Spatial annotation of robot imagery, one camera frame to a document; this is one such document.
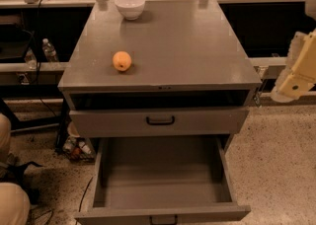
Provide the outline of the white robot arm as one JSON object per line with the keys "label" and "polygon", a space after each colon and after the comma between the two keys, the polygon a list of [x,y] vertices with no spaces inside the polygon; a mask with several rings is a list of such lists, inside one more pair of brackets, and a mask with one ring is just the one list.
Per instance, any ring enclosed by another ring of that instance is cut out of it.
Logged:
{"label": "white robot arm", "polygon": [[[316,0],[305,0],[305,14],[316,20]],[[296,32],[291,40],[285,68],[271,91],[275,102],[298,100],[316,84],[316,30],[305,34]]]}

